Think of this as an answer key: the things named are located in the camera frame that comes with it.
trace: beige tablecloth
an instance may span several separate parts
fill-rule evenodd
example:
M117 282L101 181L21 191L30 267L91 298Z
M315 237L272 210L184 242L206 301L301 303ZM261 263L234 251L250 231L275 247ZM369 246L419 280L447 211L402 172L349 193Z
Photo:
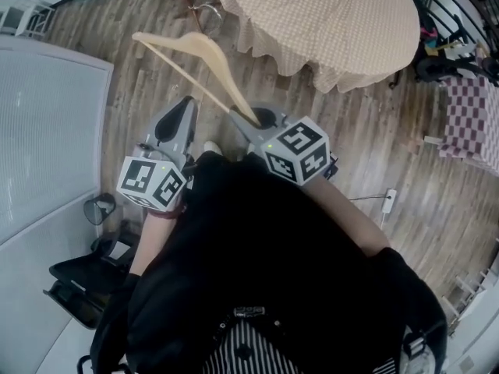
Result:
M326 93L368 86L406 67L419 40L412 0L221 0L239 17L238 50L271 55L281 75L305 64Z

